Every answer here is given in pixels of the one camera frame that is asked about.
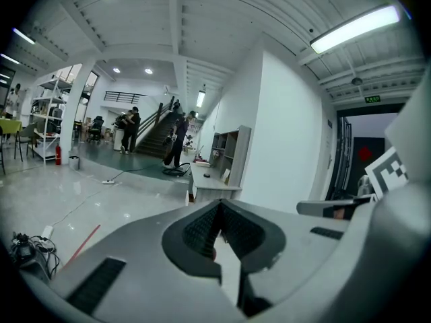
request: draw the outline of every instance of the fire extinguisher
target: fire extinguisher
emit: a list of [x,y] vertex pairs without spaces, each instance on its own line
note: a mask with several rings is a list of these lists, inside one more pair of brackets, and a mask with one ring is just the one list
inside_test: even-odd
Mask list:
[[61,165],[61,148],[59,144],[55,147],[55,165]]

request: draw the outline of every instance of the exit sign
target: exit sign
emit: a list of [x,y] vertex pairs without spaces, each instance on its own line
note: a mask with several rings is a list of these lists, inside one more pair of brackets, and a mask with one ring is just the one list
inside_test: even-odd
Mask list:
[[365,103],[379,103],[379,102],[380,102],[380,96],[365,97]]

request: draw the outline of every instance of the glossy tile floor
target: glossy tile floor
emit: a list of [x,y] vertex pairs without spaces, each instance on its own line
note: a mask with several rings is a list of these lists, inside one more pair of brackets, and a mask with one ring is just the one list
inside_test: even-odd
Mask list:
[[[124,155],[118,151],[114,151],[112,143],[105,143],[102,141],[98,145],[94,142],[86,143],[74,141],[73,154],[118,170],[143,169],[134,171],[133,173],[157,178],[159,180],[189,183],[187,175],[185,175],[185,177],[174,177],[163,174],[162,170],[164,167],[161,159],[140,153]],[[193,160],[193,155],[181,155],[181,163],[189,162],[190,160]]]
[[[126,223],[185,205],[182,189],[170,190],[172,185],[180,184],[169,181],[152,180],[156,181],[153,186],[141,185],[140,181],[135,185],[118,182],[109,186],[88,171],[76,172],[51,161],[44,166],[37,155],[34,159],[23,155],[23,162],[19,156],[14,160],[13,147],[5,149],[3,156],[6,176],[0,174],[2,242],[8,248],[14,231],[35,236],[46,225],[52,225],[51,239],[57,245],[61,266],[99,225],[82,251]],[[166,183],[167,189],[160,183]],[[167,194],[178,191],[181,194]],[[222,266],[222,288],[235,304],[240,262],[223,239],[217,239],[215,248],[216,262]]]

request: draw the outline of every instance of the fluorescent light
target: fluorescent light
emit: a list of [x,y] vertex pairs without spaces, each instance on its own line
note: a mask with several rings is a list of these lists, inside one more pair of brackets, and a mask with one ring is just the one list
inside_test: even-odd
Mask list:
[[316,38],[316,40],[312,40],[310,45],[317,54],[321,54],[346,40],[365,34],[368,31],[394,24],[398,21],[399,16],[395,7],[388,6],[380,8],[348,22],[336,28],[334,31]]
[[16,29],[16,28],[13,28],[12,29],[12,31],[13,32],[15,32],[18,36],[21,36],[24,40],[26,40],[27,42],[29,42],[29,43],[31,43],[31,44],[34,44],[34,41],[31,39],[31,38],[29,38],[29,37],[27,37],[25,34],[23,34],[21,31],[19,31],[18,29]]
[[17,65],[19,65],[20,63],[18,61],[16,61],[15,59],[8,57],[7,55],[4,54],[0,54],[0,57],[4,57],[5,59],[12,61],[13,63],[16,63]]
[[204,91],[199,91],[199,95],[197,96],[197,102],[196,102],[196,106],[198,108],[200,108],[202,106],[204,98],[205,98],[205,92]]

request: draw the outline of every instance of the black shirt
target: black shirt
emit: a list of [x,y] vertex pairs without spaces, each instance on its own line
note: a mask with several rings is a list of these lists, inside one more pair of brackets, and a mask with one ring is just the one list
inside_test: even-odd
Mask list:
[[141,120],[141,118],[139,117],[139,113],[136,112],[135,114],[133,114],[133,116],[130,118],[135,124],[128,122],[127,123],[127,129],[129,131],[136,131],[139,127],[139,121]]
[[180,118],[176,124],[176,139],[179,141],[184,141],[187,129],[189,129],[189,119]]

